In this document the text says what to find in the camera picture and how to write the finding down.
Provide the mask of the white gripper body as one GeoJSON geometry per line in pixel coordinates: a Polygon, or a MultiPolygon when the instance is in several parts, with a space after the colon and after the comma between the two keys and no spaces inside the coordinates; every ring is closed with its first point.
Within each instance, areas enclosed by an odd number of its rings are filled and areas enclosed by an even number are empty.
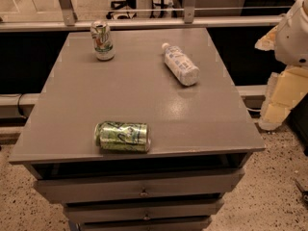
{"type": "Polygon", "coordinates": [[[277,61],[308,66],[308,0],[296,0],[278,24],[274,47],[277,61]]]}

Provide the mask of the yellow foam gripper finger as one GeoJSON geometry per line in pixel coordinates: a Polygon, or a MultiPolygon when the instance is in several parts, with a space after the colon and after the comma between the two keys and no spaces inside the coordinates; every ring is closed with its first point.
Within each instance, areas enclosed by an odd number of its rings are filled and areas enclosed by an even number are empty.
{"type": "Polygon", "coordinates": [[[263,51],[273,50],[275,47],[275,38],[278,26],[274,26],[264,36],[259,38],[254,47],[263,51]]]}
{"type": "Polygon", "coordinates": [[[272,131],[282,125],[289,113],[308,93],[308,67],[288,65],[281,73],[273,72],[266,88],[258,125],[272,131]]]}

